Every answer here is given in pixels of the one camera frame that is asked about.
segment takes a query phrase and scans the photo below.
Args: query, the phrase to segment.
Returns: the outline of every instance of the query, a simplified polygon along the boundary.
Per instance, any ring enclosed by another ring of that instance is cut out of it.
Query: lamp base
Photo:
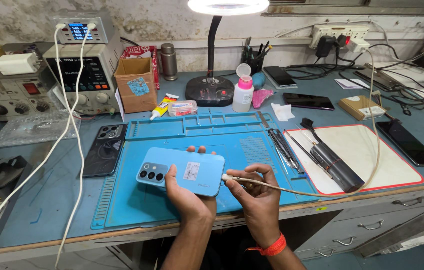
[[[222,77],[197,77],[187,83],[185,98],[196,101],[198,107],[225,107],[232,104],[234,88]]]

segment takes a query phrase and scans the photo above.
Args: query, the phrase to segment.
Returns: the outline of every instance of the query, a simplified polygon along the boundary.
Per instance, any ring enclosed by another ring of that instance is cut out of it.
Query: red box
[[[140,56],[143,55],[145,52],[151,52],[152,56],[152,70],[154,73],[154,85],[155,90],[160,89],[159,85],[159,69],[157,68],[157,48],[155,46],[131,46],[125,48],[124,53],[120,57],[121,59],[128,58],[131,55],[134,56]]]

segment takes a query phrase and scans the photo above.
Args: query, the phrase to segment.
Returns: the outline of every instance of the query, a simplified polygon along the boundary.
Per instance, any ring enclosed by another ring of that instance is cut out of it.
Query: knob
[[[97,100],[97,102],[104,104],[109,101],[109,96],[104,93],[99,93],[95,96],[95,99]]]
[[[17,104],[15,106],[14,111],[18,114],[25,114],[26,112],[29,111],[29,107],[27,105],[24,105],[24,104]]]
[[[87,103],[88,98],[84,95],[79,95],[79,101],[77,101],[77,104],[79,105],[84,105],[85,103]]]
[[[49,108],[50,108],[49,104],[47,104],[47,102],[44,102],[44,101],[40,101],[39,103],[37,103],[37,107],[36,107],[36,109],[41,113],[47,111]]]

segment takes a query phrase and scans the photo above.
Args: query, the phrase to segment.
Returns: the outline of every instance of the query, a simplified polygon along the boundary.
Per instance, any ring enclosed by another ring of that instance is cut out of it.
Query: small brown box
[[[363,95],[359,95],[342,98],[339,101],[339,106],[355,117],[355,119],[363,121],[371,119],[370,113],[368,112],[368,102],[368,98]],[[384,108],[378,106],[374,101],[370,102],[370,108],[372,109],[374,118],[380,117],[386,112]]]
[[[126,114],[152,111],[157,107],[157,91],[154,88],[151,58],[120,59],[114,77]],[[134,85],[138,88],[129,87],[128,83],[134,80],[137,81]],[[149,92],[142,94],[146,87],[149,88]]]

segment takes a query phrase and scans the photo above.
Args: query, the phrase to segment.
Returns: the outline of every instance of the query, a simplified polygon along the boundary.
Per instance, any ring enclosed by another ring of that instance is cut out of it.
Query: wall socket
[[[350,39],[363,40],[367,35],[369,27],[366,25],[315,25],[312,30],[312,42],[309,48],[315,50],[317,48],[318,40],[322,36],[330,36],[338,38],[340,35],[350,37]]]

